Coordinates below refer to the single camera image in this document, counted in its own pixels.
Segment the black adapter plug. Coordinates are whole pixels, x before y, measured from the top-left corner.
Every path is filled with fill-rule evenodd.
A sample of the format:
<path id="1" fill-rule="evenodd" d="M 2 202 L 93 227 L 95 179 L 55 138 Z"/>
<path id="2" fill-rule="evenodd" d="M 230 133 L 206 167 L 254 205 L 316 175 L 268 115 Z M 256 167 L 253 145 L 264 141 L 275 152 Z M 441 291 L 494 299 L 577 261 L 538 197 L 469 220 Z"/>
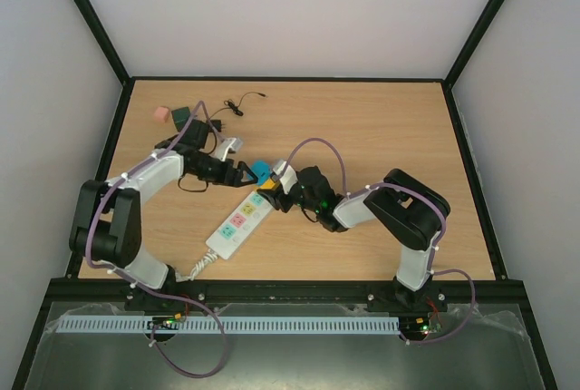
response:
<path id="1" fill-rule="evenodd" d="M 209 121 L 212 128 L 217 132 L 222 132 L 225 129 L 225 124 L 221 120 L 212 119 Z"/>

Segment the green dragon cube plug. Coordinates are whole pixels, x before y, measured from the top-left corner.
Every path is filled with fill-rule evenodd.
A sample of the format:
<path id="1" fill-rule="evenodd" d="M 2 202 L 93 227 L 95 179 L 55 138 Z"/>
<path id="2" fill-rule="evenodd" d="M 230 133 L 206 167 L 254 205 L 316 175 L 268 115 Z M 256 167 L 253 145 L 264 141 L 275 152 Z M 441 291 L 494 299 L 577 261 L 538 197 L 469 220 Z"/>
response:
<path id="1" fill-rule="evenodd" d="M 187 123 L 190 116 L 189 107 L 180 107 L 171 111 L 171 118 L 173 124 L 178 132 L 180 132 Z"/>

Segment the pink cube plug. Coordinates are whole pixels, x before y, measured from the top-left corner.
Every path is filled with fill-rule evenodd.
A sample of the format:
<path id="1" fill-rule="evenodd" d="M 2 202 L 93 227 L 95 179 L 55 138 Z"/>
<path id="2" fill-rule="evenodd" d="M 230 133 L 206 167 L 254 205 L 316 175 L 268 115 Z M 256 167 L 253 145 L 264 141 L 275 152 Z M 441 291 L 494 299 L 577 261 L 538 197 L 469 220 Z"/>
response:
<path id="1" fill-rule="evenodd" d="M 167 122 L 171 115 L 171 110 L 168 107 L 160 106 L 153 113 L 153 119 L 155 122 Z"/>

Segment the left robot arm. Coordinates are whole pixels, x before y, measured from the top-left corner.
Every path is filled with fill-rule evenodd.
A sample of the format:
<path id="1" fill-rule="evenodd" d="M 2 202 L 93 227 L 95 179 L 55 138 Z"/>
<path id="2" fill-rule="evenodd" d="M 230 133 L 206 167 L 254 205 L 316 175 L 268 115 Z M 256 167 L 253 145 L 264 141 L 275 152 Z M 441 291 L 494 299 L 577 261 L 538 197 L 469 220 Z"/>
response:
<path id="1" fill-rule="evenodd" d="M 228 138 L 212 153 L 203 140 L 187 137 L 188 126 L 161 141 L 151 154 L 129 171 L 105 181 L 87 180 L 80 188 L 69 248 L 81 253 L 88 265 L 106 268 L 131 284 L 161 290 L 176 280 L 174 269 L 154 258 L 142 244 L 141 212 L 158 191 L 185 175 L 207 185 L 240 188 L 258 182 L 243 162 L 228 154 L 241 140 Z"/>

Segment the blue cube plug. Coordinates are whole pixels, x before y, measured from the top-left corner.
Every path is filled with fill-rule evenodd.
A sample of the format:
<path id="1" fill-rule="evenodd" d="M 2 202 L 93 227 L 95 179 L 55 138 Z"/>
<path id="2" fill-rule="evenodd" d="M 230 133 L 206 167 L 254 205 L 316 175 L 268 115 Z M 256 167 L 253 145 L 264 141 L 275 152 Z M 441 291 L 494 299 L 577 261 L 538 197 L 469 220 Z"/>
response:
<path id="1" fill-rule="evenodd" d="M 271 168 L 265 161 L 255 161 L 250 170 L 257 176 L 257 186 L 262 186 L 270 177 Z"/>

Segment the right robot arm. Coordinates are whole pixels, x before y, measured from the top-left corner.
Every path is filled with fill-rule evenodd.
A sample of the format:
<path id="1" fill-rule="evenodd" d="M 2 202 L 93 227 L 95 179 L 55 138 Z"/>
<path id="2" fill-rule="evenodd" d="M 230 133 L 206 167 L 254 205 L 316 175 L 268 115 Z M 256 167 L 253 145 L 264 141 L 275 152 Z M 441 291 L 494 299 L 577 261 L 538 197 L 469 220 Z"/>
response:
<path id="1" fill-rule="evenodd" d="M 342 233 L 368 221 L 379 221 L 401 244 L 400 263 L 391 299 L 413 310 L 427 298 L 434 271 L 432 262 L 447 228 L 450 204 L 439 193 L 400 169 L 381 182 L 341 195 L 319 168 L 305 168 L 284 184 L 260 189 L 275 210 L 300 209 L 312 222 L 332 233 Z"/>

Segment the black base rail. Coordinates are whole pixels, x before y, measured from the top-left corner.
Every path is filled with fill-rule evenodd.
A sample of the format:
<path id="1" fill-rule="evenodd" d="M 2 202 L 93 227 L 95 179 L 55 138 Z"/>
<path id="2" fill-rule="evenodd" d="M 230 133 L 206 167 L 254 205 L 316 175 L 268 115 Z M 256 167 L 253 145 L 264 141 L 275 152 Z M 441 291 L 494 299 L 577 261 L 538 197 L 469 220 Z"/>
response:
<path id="1" fill-rule="evenodd" d="M 437 283 L 429 282 L 408 293 L 396 281 L 189 281 L 174 283 L 159 292 L 125 287 L 128 311 L 146 314 L 217 313 L 222 307 L 250 305 L 362 305 L 390 314 L 427 314 L 446 309 L 449 297 Z"/>

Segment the yellow cube plug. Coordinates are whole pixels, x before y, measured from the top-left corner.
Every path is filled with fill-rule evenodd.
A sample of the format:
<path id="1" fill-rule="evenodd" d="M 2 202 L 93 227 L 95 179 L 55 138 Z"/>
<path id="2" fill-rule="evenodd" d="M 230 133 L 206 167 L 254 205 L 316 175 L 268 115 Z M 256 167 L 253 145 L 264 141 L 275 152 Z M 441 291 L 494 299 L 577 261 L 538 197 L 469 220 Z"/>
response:
<path id="1" fill-rule="evenodd" d="M 274 180 L 272 178 L 268 178 L 256 190 L 257 191 L 274 191 L 279 187 L 279 185 L 280 185 L 279 181 Z"/>

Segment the white power strip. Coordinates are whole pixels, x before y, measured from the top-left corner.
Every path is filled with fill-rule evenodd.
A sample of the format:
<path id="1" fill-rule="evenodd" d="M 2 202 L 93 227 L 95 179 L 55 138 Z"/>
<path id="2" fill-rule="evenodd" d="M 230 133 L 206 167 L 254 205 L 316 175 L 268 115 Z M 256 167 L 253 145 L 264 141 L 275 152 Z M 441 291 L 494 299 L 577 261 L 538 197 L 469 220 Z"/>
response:
<path id="1" fill-rule="evenodd" d="M 206 240 L 208 248 L 230 259 L 273 210 L 256 191 L 250 192 Z"/>

